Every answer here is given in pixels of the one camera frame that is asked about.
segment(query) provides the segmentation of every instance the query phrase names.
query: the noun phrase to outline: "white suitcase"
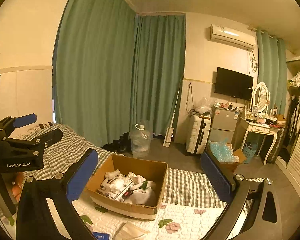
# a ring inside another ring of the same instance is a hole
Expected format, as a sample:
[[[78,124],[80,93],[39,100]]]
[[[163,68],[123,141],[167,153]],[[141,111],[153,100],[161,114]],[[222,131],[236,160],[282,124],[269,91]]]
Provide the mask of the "white suitcase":
[[[211,120],[204,117],[192,115],[189,123],[189,131],[186,142],[186,150],[192,154],[204,152],[208,141],[211,127]]]

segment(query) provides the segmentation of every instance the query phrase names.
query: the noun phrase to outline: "fridge door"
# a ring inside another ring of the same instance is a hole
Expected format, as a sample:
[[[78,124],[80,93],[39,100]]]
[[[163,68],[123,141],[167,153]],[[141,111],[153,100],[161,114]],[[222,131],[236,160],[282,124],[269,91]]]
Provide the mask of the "fridge door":
[[[224,131],[211,128],[209,140],[211,142],[224,142],[231,143],[232,137],[234,132],[233,131]]]
[[[229,111],[221,108],[215,108],[211,128],[219,130],[234,131],[237,125],[237,116],[235,111]]]

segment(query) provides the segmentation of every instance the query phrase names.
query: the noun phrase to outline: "bottle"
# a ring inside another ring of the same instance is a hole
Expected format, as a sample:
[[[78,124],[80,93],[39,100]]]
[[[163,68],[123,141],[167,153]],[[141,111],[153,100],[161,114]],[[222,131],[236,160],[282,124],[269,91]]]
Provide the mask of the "bottle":
[[[151,143],[151,134],[145,127],[136,124],[136,130],[130,131],[131,151],[133,158],[144,158],[148,155]]]

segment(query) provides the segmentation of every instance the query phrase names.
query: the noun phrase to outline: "television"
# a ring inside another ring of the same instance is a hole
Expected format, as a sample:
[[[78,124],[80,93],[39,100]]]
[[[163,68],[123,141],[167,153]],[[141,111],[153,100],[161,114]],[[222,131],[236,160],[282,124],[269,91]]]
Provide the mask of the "television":
[[[218,67],[214,88],[215,93],[244,100],[251,100],[252,87],[253,77]]]

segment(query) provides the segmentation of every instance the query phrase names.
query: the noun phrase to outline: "finger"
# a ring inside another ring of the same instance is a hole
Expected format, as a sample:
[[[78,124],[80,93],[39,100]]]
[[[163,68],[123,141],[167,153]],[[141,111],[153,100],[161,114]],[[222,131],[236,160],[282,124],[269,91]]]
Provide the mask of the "finger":
[[[15,197],[18,203],[19,203],[19,201],[20,201],[20,197],[21,197],[21,193],[19,193],[19,194]]]
[[[17,173],[16,178],[15,178],[15,183],[17,183],[19,188],[22,187],[22,184],[23,184],[23,173],[22,172]]]
[[[17,184],[13,185],[11,190],[14,197],[16,197],[21,192],[21,188],[19,188]]]

